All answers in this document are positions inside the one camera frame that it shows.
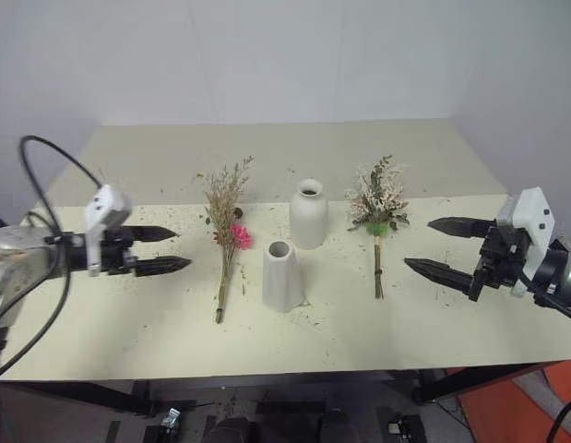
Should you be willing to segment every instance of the pink flower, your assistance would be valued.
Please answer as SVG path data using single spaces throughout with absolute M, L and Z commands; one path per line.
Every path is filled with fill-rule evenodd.
M 236 245 L 240 249 L 248 249 L 250 246 L 252 246 L 252 237 L 248 231 L 246 231 L 246 228 L 239 224 L 234 224 L 230 229 L 232 230 L 232 234 L 236 239 Z

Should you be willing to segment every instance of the table leg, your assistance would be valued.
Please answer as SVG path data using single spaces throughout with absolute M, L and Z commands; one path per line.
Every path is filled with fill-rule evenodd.
M 470 390 L 483 388 L 484 386 L 512 377 L 522 376 L 528 372 L 553 365 L 554 363 L 555 362 L 467 367 L 455 374 L 443 377 L 434 383 L 420 386 L 412 392 L 412 397 L 418 404 L 441 400 Z
M 157 412 L 158 404 L 155 401 L 149 400 L 147 397 L 144 398 L 138 397 L 137 395 L 125 394 L 95 383 L 75 381 L 10 381 L 3 383 L 5 386 L 16 389 L 24 389 L 31 392 L 40 392 L 52 397 L 97 404 L 124 413 L 154 416 Z

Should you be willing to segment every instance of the small white vase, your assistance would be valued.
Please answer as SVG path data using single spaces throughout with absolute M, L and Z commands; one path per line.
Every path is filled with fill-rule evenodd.
M 277 312 L 303 303 L 302 275 L 293 246 L 287 242 L 273 242 L 265 250 L 263 303 Z
M 301 249 L 315 249 L 326 239 L 328 202 L 323 187 L 313 178 L 302 180 L 289 205 L 291 239 Z

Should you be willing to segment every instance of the white vase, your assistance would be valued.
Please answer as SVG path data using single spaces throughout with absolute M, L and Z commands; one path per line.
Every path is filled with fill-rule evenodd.
M 265 250 L 263 303 L 277 312 L 303 303 L 302 275 L 293 246 L 287 242 L 273 242 Z
M 289 205 L 291 239 L 301 249 L 315 249 L 326 239 L 328 202 L 323 187 L 313 178 L 302 180 Z

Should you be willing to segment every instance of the vase opening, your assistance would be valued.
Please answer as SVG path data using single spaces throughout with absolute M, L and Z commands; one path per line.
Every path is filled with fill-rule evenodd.
M 297 185 L 297 190 L 304 197 L 316 198 L 322 194 L 322 184 L 313 178 L 308 178 Z
M 274 242 L 268 247 L 268 252 L 273 257 L 285 257 L 289 254 L 289 245 L 285 242 Z

